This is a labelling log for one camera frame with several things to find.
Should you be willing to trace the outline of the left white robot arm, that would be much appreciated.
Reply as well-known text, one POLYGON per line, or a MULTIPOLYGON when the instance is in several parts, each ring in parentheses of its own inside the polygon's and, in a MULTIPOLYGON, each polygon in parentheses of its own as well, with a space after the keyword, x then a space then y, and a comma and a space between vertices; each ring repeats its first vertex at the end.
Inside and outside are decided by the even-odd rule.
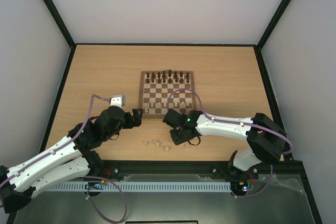
POLYGON ((52 147, 22 164, 1 166, 1 207, 11 214, 25 206, 45 190, 60 183, 100 174, 103 161, 95 151, 122 129, 139 127, 142 109, 124 112, 110 106, 99 116, 88 118, 70 130, 52 147))

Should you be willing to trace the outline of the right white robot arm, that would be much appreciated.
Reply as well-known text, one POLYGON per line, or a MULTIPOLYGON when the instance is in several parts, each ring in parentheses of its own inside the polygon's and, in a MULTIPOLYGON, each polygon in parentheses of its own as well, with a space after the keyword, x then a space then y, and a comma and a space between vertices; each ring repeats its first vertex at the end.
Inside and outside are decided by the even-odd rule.
POLYGON ((170 126, 170 136, 175 145, 190 142, 201 136, 229 137, 247 143, 243 150, 231 155, 225 172, 242 177, 251 167, 260 163, 278 165, 283 155, 285 133, 278 124, 262 113, 252 118, 226 118, 191 110, 183 114, 168 110, 163 123, 170 126))

